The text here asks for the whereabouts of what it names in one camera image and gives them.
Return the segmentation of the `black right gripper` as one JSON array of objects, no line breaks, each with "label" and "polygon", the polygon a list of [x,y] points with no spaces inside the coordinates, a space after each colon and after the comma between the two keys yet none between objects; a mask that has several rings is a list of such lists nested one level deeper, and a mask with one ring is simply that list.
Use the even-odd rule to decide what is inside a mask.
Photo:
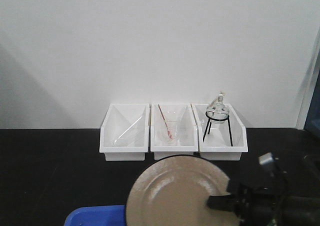
[{"label": "black right gripper", "polygon": [[212,210],[233,211],[240,226],[318,226],[320,199],[268,193],[266,187],[249,187],[229,180],[229,195],[211,195],[206,205]]}]

